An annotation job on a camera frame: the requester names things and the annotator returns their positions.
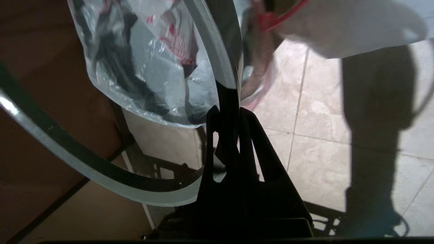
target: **tile floor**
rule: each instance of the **tile floor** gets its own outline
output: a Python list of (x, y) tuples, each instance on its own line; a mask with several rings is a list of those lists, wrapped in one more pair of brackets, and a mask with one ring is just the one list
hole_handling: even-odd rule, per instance
[[(332, 220), (318, 234), (434, 236), (433, 43), (325, 59), (284, 41), (276, 65), (254, 112), (314, 219)], [(145, 154), (201, 166), (197, 131), (124, 113)]]

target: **transparent plastic bag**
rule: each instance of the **transparent plastic bag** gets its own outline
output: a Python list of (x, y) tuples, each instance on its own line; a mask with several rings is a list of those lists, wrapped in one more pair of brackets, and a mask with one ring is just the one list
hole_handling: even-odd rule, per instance
[(207, 111), (218, 105), (217, 89), (184, 2), (68, 3), (96, 88), (153, 122), (186, 128), (205, 122)]

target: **curved metal rim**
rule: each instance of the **curved metal rim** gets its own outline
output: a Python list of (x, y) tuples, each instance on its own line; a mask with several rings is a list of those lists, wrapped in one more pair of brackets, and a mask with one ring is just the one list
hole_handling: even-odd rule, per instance
[[(186, 1), (186, 4), (195, 22), (199, 22), (198, 30), (215, 77), (225, 87), (237, 89), (237, 76), (232, 72), (223, 39), (206, 3), (195, 0)], [(4, 67), (0, 67), (0, 77), (0, 106), (41, 144), (84, 176), (121, 196), (145, 204), (171, 207), (196, 201), (202, 169), (184, 181), (152, 179), (125, 171), (81, 145), (51, 120)]]

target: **metal frame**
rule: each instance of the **metal frame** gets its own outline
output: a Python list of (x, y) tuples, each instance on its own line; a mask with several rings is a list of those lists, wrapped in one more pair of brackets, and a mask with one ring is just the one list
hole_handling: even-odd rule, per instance
[[(207, 5), (204, 0), (186, 0), (185, 3), (204, 41), (216, 80), (239, 92), (241, 37), (239, 31), (238, 36), (236, 31), (228, 32), (228, 25), (238, 26), (233, 2), (211, 1)], [(152, 179), (125, 171), (81, 145), (50, 119), (2, 66), (0, 77), (0, 106), (41, 144), (84, 176), (121, 196), (145, 204), (170, 207), (196, 201), (202, 169), (171, 180)]]

